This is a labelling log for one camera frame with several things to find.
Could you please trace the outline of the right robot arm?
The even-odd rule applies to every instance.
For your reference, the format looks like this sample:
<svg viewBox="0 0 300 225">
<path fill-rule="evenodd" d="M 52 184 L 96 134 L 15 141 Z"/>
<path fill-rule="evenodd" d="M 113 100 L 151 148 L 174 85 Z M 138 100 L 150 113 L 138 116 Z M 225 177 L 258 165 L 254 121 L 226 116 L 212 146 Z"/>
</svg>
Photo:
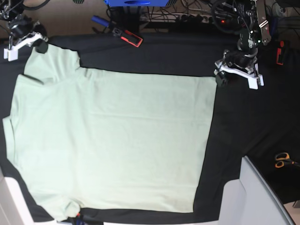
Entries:
<svg viewBox="0 0 300 225">
<path fill-rule="evenodd" d="M 3 50 L 3 58 L 8 61 L 18 59 L 19 50 L 25 46 L 35 47 L 38 53 L 48 50 L 48 37 L 40 21 L 23 14 L 25 10 L 35 11 L 47 5 L 45 0 L 40 5 L 28 7 L 23 0 L 2 0 L 0 2 L 0 19 L 6 22 L 2 29 L 8 34 L 8 46 Z"/>
</svg>

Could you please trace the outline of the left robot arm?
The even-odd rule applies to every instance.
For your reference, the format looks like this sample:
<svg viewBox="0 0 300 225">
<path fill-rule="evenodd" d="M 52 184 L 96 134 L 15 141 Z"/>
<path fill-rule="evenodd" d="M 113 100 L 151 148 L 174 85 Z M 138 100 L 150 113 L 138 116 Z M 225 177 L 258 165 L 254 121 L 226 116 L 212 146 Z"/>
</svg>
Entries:
<svg viewBox="0 0 300 225">
<path fill-rule="evenodd" d="M 259 73 L 258 49 L 271 41 L 269 22 L 263 0 L 217 0 L 210 8 L 216 28 L 239 37 L 237 48 L 224 50 L 223 57 L 215 62 L 214 75 L 219 87 L 228 84 L 228 75 L 247 79 L 250 89 L 264 85 Z"/>
</svg>

